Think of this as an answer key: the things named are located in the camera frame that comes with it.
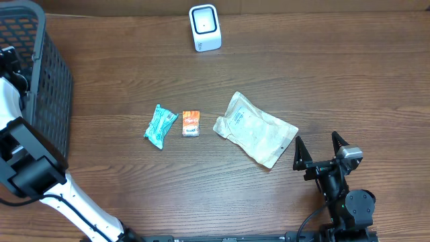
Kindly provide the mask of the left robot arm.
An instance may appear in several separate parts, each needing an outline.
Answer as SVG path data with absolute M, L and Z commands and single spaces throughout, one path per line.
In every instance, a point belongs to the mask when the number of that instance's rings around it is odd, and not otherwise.
M 101 209 L 74 181 L 59 151 L 24 120 L 20 103 L 29 82 L 15 48 L 1 49 L 1 184 L 21 202 L 57 210 L 90 241 L 142 241 L 131 228 Z

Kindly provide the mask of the orange snack packet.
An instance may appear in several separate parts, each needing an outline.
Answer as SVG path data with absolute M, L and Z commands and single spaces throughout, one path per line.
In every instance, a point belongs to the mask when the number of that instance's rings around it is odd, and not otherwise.
M 197 137 L 200 135 L 200 112 L 197 110 L 183 111 L 182 135 L 184 137 Z

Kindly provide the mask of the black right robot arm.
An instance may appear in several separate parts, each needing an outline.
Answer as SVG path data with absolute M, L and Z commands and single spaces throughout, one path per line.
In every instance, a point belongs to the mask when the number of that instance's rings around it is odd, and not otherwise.
M 314 162 L 300 136 L 295 142 L 293 170 L 304 171 L 304 180 L 315 181 L 325 203 L 304 220 L 297 232 L 286 233 L 286 241 L 377 241 L 377 233 L 368 230 L 373 225 L 376 197 L 368 190 L 350 190 L 345 179 L 361 163 L 362 150 L 334 131 L 334 156 Z M 306 224 L 325 209 L 331 222 L 321 225 L 318 231 L 304 231 Z

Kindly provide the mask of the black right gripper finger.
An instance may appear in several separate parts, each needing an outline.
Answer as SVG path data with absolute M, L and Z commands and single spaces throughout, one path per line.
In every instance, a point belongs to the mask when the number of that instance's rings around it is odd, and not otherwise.
M 295 139 L 296 149 L 293 162 L 293 170 L 301 171 L 307 169 L 307 167 L 313 163 L 312 157 L 310 156 L 303 140 L 300 136 Z
M 344 158 L 345 152 L 349 148 L 349 143 L 337 131 L 332 132 L 332 142 L 336 158 Z

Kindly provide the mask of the teal snack packet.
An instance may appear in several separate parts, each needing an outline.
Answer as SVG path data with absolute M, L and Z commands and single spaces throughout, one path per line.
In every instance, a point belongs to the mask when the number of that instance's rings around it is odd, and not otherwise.
M 147 138 L 154 146 L 162 150 L 164 139 L 179 114 L 156 105 L 153 118 L 145 130 L 144 138 Z

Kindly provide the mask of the white pouch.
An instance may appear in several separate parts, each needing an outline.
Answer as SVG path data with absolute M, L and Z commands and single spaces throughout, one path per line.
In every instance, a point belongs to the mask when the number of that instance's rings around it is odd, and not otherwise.
M 213 131 L 238 145 L 258 164 L 271 169 L 298 133 L 298 128 L 254 106 L 235 92 Z

